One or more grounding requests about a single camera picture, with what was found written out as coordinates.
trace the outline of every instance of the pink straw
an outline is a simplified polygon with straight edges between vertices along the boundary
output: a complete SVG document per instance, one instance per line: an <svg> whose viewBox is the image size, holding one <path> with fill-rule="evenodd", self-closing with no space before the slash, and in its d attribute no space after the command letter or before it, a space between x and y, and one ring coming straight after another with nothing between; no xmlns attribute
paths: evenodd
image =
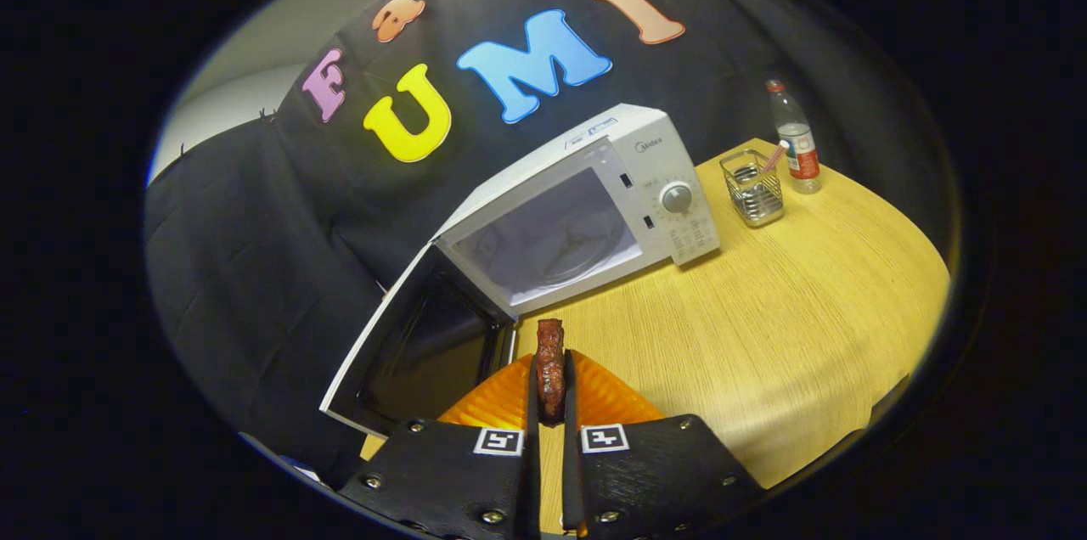
<svg viewBox="0 0 1087 540"><path fill-rule="evenodd" d="M764 165L764 167L762 167L762 169L760 169L759 173L770 173L774 168L774 165L777 165L777 161L782 160L782 156L784 156L785 154L785 150L788 149L789 149L788 141L778 142L777 149L774 150L773 156L770 158L770 161L766 161L766 165Z"/></svg>

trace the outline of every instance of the microwave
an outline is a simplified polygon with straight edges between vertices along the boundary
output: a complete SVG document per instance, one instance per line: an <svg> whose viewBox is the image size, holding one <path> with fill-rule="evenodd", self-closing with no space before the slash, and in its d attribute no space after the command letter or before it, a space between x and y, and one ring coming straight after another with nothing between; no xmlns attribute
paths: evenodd
<svg viewBox="0 0 1087 540"><path fill-rule="evenodd" d="M380 438L436 418L512 361L517 316L719 247L672 120L621 103L471 192L385 293L320 409Z"/></svg>

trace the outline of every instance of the blue letter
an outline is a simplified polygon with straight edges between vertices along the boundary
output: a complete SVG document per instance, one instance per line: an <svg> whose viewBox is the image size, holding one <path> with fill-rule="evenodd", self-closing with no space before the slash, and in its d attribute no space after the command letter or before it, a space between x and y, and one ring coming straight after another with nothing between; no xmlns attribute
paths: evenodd
<svg viewBox="0 0 1087 540"><path fill-rule="evenodd" d="M544 95L559 95L552 60L562 65L562 80L566 85L582 85L610 71L611 61L589 49L566 25L564 17L566 14L562 10L541 11L529 17L525 22L528 52L483 41L458 58L458 68L477 72L501 100L505 108L502 122L512 125L540 106L540 100L521 91L513 79Z"/></svg>

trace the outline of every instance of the foam letter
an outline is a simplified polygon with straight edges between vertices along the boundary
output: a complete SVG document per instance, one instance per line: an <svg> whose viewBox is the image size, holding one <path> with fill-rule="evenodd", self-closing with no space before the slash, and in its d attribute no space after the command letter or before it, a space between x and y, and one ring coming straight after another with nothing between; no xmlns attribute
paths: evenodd
<svg viewBox="0 0 1087 540"><path fill-rule="evenodd" d="M528 52L483 41L458 58L457 67L478 73L500 100L504 106L502 122L512 125L540 105L536 96L524 95L513 79L544 95L559 95L552 60L562 65L566 85L582 85L610 71L611 61L589 49L566 25L565 17L562 10L541 11L529 17L525 22Z"/></svg>
<svg viewBox="0 0 1087 540"><path fill-rule="evenodd" d="M366 117L362 120L362 126L366 130L373 130L380 138L392 158L400 162L422 161L429 156L434 150L441 146L449 134L453 117L449 111L446 99L438 95L429 79L426 79L426 64L415 64L409 68L408 73L401 76L397 83L397 91L410 91L411 96L418 100L423 111L426 111L430 122L427 123L423 133L411 134L400 123L400 118L392 113L391 96L384 96L378 102L370 108Z"/></svg>
<svg viewBox="0 0 1087 540"><path fill-rule="evenodd" d="M626 17L634 22L641 30L639 36L641 43L654 45L664 43L673 38L683 35L687 30L686 26L679 22L669 21L655 7L646 0L599 0L612 3L616 9L626 14Z"/></svg>
<svg viewBox="0 0 1087 540"><path fill-rule="evenodd" d="M341 55L340 50L329 49L317 68L314 68L302 84L302 91L309 91L317 102L317 106L321 106L321 122L324 123L328 122L343 103L343 92L333 90L334 84L343 83L343 74L336 64L333 64L340 60Z"/></svg>
<svg viewBox="0 0 1087 540"><path fill-rule="evenodd" d="M388 43L399 36L408 22L423 13L425 1L392 0L374 15L373 28L377 30L377 41Z"/></svg>

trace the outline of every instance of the white wall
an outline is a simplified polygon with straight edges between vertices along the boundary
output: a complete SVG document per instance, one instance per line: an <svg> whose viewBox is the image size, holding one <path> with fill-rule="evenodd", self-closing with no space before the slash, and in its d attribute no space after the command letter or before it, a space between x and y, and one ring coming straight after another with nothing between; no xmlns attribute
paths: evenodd
<svg viewBox="0 0 1087 540"><path fill-rule="evenodd" d="M176 160L180 145L271 113L301 67L336 30L374 0L275 0L258 11L202 65L163 126L148 183Z"/></svg>
<svg viewBox="0 0 1087 540"><path fill-rule="evenodd" d="M170 162L177 160L183 145L189 150L207 138L259 117L261 110L272 114L302 73L303 65L287 64L286 67L234 79L176 108L159 138L159 149L148 169L147 184L150 185Z"/></svg>

